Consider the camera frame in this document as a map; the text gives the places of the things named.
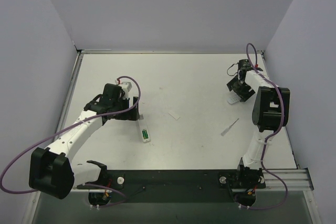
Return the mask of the wide white remote with display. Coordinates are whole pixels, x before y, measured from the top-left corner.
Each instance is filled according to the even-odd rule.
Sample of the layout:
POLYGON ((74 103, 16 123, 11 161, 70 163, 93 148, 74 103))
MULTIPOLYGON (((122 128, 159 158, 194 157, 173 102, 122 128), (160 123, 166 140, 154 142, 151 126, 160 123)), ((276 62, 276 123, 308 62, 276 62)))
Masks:
POLYGON ((240 103, 242 101, 241 97, 237 95, 234 91, 230 92, 226 101, 228 104, 233 105, 236 103, 240 103))

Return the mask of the slim white remote control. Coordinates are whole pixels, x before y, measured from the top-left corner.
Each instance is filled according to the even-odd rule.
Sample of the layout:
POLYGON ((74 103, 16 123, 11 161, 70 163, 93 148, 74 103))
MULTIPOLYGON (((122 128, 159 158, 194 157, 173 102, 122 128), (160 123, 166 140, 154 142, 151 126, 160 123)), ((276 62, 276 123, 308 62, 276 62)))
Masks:
POLYGON ((142 139, 143 143, 149 143, 151 141, 149 128, 146 122, 146 119, 143 114, 139 115, 139 119, 137 120, 138 127, 139 127, 139 134, 140 138, 142 139))

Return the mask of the slim remote battery cover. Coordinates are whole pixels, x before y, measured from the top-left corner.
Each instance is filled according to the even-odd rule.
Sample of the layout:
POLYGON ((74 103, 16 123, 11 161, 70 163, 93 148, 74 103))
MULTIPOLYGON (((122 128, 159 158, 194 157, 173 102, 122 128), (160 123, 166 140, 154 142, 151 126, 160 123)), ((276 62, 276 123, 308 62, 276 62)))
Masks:
POLYGON ((173 110, 169 110, 169 111, 168 111, 168 114, 169 114, 172 118, 174 118, 175 120, 178 120, 178 119, 180 118, 180 116, 179 116, 176 112, 174 112, 173 110))

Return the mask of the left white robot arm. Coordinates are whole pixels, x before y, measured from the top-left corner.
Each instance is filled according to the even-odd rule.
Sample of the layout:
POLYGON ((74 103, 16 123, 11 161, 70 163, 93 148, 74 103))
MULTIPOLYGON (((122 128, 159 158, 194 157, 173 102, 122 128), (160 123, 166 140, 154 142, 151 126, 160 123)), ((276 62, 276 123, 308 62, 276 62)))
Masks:
POLYGON ((91 135, 108 120, 136 121, 139 119, 139 97, 129 97, 130 82, 107 83, 102 94, 88 102, 73 125, 45 148, 36 148, 30 159, 30 188, 64 199, 70 191, 91 183, 96 188, 109 184, 107 166, 88 160, 73 161, 91 135))

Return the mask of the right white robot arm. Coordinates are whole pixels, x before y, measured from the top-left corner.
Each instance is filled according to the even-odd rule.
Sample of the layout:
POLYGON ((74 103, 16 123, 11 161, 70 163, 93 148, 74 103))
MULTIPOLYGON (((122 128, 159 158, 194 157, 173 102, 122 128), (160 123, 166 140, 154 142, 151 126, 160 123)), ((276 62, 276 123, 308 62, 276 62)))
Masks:
POLYGON ((272 83, 261 68, 253 67, 247 59, 240 60, 236 65, 237 72, 227 83, 233 93, 232 103, 246 102, 255 96, 251 119, 256 129, 241 164, 256 171, 262 169, 274 136, 288 122, 290 90, 272 83))

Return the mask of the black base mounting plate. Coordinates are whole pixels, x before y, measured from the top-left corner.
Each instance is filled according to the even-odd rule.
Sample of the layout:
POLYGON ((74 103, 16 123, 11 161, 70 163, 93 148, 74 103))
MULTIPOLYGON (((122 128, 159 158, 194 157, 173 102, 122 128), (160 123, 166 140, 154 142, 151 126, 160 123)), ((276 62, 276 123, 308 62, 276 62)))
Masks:
POLYGON ((235 192, 253 197, 266 187, 261 170, 108 170, 96 185, 126 195, 129 203, 232 202, 235 192))

